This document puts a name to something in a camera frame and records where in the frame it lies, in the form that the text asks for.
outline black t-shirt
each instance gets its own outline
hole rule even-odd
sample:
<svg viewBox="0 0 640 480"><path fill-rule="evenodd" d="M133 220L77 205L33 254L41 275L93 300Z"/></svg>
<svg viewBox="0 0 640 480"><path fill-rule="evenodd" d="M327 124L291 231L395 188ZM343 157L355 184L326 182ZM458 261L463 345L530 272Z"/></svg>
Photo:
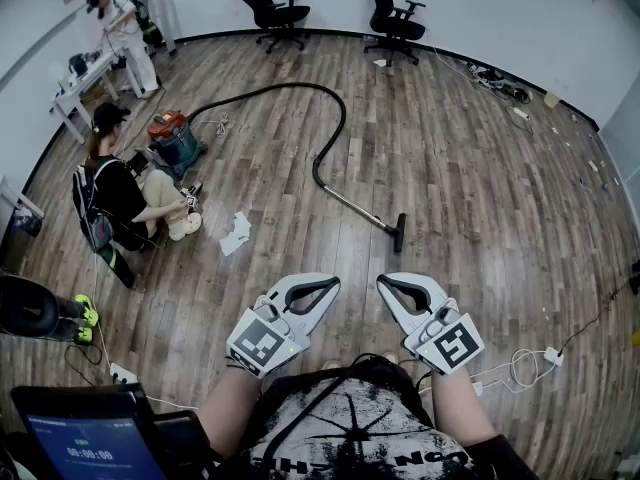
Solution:
<svg viewBox="0 0 640 480"><path fill-rule="evenodd" d="M109 160L117 160L112 155L101 157L96 171ZM135 178L124 162L118 160L105 165L95 179L97 208L113 215L109 222L113 226L114 240L125 249L135 251L144 245L148 238L144 222L131 222L147 207Z"/></svg>
<svg viewBox="0 0 640 480"><path fill-rule="evenodd" d="M252 416L250 441L221 464L220 478L257 476L272 439L331 382L321 380L267 404L273 412L262 422ZM465 449L432 428L424 409L410 398L390 386L345 380L288 434L271 461L269 478L537 478L504 436Z"/></svg>

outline hand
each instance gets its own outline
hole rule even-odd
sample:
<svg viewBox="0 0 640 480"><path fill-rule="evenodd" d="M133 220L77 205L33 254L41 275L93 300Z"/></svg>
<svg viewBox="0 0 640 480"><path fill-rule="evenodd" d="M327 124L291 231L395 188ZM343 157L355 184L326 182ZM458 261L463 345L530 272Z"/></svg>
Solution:
<svg viewBox="0 0 640 480"><path fill-rule="evenodd" d="M174 201L169 205L169 208L171 208L171 212L178 212L180 210L184 210L186 207L187 207L187 200L183 197L181 197L180 199Z"/></svg>

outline timer display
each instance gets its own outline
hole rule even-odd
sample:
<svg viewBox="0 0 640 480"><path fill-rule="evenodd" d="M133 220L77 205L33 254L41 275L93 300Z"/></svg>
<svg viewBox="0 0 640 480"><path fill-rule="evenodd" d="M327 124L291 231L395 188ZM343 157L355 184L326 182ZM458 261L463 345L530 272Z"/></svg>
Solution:
<svg viewBox="0 0 640 480"><path fill-rule="evenodd" d="M166 480L133 420L28 416L65 480Z"/></svg>

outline power strip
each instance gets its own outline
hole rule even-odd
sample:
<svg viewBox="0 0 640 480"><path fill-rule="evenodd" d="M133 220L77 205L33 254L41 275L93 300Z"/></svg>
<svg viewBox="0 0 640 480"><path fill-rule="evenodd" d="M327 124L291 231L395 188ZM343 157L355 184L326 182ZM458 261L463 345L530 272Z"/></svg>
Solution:
<svg viewBox="0 0 640 480"><path fill-rule="evenodd" d="M130 372L122 366L118 366L116 363L111 363L109 373L111 374L114 384L133 384L134 382L138 382L138 376L135 373Z"/></svg>
<svg viewBox="0 0 640 480"><path fill-rule="evenodd" d="M547 347L542 357L545 361L555 365L556 368L562 366L562 361L564 361L564 356L558 355L558 351L553 347Z"/></svg>
<svg viewBox="0 0 640 480"><path fill-rule="evenodd" d="M517 116L520 116L525 121L529 120L529 114L527 114L526 112L523 112L519 108L516 108L516 107L511 107L511 108L513 109L514 114L516 114Z"/></svg>

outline white outfit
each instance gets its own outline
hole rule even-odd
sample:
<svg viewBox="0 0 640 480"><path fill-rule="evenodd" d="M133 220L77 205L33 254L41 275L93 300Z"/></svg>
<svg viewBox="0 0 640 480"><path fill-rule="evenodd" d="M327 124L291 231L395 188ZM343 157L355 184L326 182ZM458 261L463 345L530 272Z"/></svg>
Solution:
<svg viewBox="0 0 640 480"><path fill-rule="evenodd" d="M135 10L131 0L111 0L104 10L104 17L99 20L103 29L106 29L111 23L120 18L123 14ZM142 30L135 17L118 25L116 30L108 35L109 42L116 48L123 46L127 52L127 61L131 62L134 71L137 71L140 85L145 91L154 91L158 88L156 80L156 70L153 67L151 59L144 49L144 41L142 40Z"/></svg>

